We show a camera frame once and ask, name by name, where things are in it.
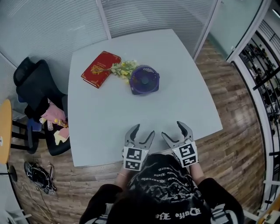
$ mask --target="sleeve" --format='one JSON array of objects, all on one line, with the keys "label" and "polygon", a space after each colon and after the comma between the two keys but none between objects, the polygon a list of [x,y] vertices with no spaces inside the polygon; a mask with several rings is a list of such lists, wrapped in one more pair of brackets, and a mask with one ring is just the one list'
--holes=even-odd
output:
[{"label": "sleeve", "polygon": [[231,210],[235,213],[238,223],[244,223],[244,213],[238,201],[219,185],[213,178],[206,178],[199,185],[202,196],[210,208],[215,208],[217,205],[225,204],[225,210]]},{"label": "sleeve", "polygon": [[113,184],[102,185],[89,201],[79,224],[85,224],[87,221],[103,215],[106,211],[106,203],[114,203],[116,194],[122,191],[120,187]]}]

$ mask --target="wooden floor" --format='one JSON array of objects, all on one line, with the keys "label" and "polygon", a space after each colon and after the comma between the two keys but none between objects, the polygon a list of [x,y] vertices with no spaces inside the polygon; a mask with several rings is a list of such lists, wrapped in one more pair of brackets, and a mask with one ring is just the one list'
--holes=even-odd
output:
[{"label": "wooden floor", "polygon": [[[235,67],[225,62],[213,46],[206,42],[196,64],[210,90],[219,112],[223,130],[196,141],[199,161],[207,177],[215,178],[250,212],[260,206],[264,179],[264,154],[260,125],[248,91]],[[52,157],[44,141],[34,155],[11,150],[9,165],[17,170],[17,196],[32,224],[49,224],[39,207],[45,207],[35,185],[24,173],[24,161],[38,160],[49,171],[54,165],[57,192],[43,193],[56,223],[74,224],[79,221],[88,201],[106,183],[113,183],[121,163],[97,166],[73,166],[71,151]]]}]

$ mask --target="book cover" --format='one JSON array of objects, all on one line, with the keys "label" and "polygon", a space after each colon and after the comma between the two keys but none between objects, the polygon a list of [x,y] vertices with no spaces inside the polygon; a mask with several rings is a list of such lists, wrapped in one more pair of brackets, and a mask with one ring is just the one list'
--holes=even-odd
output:
[{"label": "book cover", "polygon": [[117,55],[103,51],[91,63],[91,65],[81,75],[84,81],[99,88],[106,78],[111,74],[111,71],[104,71],[110,69],[113,63],[120,63],[121,58]]}]

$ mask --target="ceiling light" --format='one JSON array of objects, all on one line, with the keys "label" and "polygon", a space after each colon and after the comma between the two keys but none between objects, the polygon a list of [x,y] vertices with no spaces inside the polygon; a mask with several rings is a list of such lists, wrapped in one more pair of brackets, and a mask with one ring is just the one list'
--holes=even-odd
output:
[{"label": "ceiling light", "polygon": [[280,15],[279,13],[275,10],[275,9],[272,9],[272,11],[275,13],[275,15],[280,19]]}]

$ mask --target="pink paper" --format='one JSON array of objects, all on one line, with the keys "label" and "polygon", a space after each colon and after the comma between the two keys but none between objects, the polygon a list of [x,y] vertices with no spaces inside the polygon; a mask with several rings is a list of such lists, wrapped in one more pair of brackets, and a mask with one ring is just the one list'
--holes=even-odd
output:
[{"label": "pink paper", "polygon": [[54,105],[53,102],[49,101],[49,108],[46,110],[46,112],[41,116],[48,121],[51,121],[55,123],[55,119],[57,120],[66,120],[66,116],[63,110],[59,109],[57,106]]},{"label": "pink paper", "polygon": [[61,137],[63,138],[68,138],[69,137],[69,128],[62,128],[60,129],[59,133],[58,133]]}]

